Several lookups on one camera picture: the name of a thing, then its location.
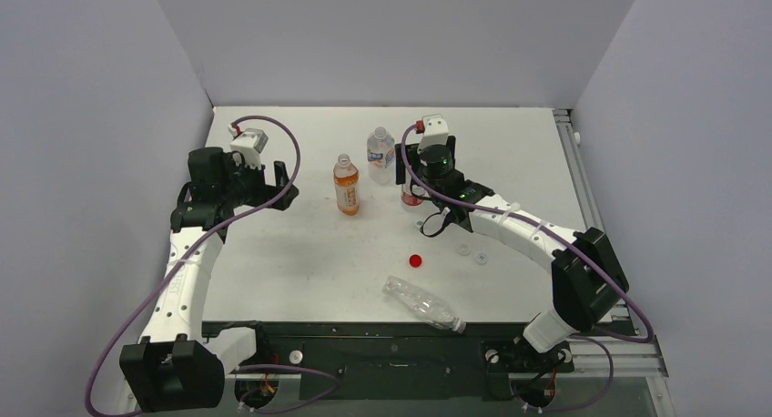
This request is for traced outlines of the orange tea bottle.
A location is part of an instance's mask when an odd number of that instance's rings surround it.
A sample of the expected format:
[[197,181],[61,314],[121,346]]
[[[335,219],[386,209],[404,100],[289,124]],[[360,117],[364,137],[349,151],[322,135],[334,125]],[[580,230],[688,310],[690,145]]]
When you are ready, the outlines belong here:
[[333,180],[338,209],[353,216],[360,210],[359,170],[347,154],[340,154],[333,168]]

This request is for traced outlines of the clear crushed bottle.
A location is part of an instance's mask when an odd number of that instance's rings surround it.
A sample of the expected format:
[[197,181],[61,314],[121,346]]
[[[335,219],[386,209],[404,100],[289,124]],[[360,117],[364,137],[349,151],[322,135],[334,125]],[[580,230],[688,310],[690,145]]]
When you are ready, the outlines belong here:
[[407,280],[389,276],[381,292],[397,300],[416,319],[435,329],[458,334],[464,333],[466,329],[466,322],[447,301]]

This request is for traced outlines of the red-cap water bottle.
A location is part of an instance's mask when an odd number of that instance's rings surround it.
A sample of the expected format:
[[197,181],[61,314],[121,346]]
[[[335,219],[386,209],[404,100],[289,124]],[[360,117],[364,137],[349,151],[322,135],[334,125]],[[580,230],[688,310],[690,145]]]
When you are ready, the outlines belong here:
[[420,206],[425,200],[426,193],[410,176],[407,176],[401,186],[401,201],[409,207]]

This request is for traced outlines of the white crushed-bottle cap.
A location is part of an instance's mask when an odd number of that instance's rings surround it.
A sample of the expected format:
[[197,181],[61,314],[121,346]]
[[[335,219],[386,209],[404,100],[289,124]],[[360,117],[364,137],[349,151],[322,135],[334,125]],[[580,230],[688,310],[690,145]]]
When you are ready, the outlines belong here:
[[458,247],[457,252],[462,256],[469,256],[472,250],[467,244],[461,244]]

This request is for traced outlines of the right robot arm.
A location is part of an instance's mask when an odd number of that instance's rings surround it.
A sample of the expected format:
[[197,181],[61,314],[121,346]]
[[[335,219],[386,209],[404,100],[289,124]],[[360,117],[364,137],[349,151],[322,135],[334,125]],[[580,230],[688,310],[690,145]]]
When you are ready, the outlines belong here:
[[589,332],[629,291],[629,283],[606,234],[549,223],[520,209],[454,166],[455,138],[420,149],[395,146],[396,182],[422,187],[422,200],[442,216],[442,226],[456,225],[518,251],[546,270],[552,302],[524,328],[513,345],[515,360],[526,369],[545,362],[557,344]]

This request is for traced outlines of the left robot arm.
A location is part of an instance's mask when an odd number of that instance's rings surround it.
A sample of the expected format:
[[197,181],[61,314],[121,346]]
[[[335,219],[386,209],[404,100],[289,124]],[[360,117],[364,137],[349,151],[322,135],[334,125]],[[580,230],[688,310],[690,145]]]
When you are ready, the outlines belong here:
[[214,408],[222,398],[226,364],[203,338],[203,310],[211,275],[236,209],[250,215],[287,209],[299,190],[297,169],[251,165],[247,151],[204,147],[188,154],[189,180],[170,217],[170,261],[153,311],[135,344],[121,349],[119,366],[143,413]]

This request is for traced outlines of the red bottle cap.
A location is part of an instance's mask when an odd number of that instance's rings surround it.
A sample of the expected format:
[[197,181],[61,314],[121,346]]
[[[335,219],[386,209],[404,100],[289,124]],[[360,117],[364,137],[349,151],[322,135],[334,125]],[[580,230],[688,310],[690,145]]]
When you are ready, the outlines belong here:
[[412,254],[409,257],[409,264],[413,268],[419,268],[422,264],[422,257],[418,254]]

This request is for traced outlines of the clear blue-label bottle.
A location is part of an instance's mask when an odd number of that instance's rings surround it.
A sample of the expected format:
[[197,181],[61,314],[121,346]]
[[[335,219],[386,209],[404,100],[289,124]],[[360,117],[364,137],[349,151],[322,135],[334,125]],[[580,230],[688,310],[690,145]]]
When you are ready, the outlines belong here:
[[384,127],[376,127],[367,139],[370,177],[381,185],[390,184],[394,175],[395,140]]

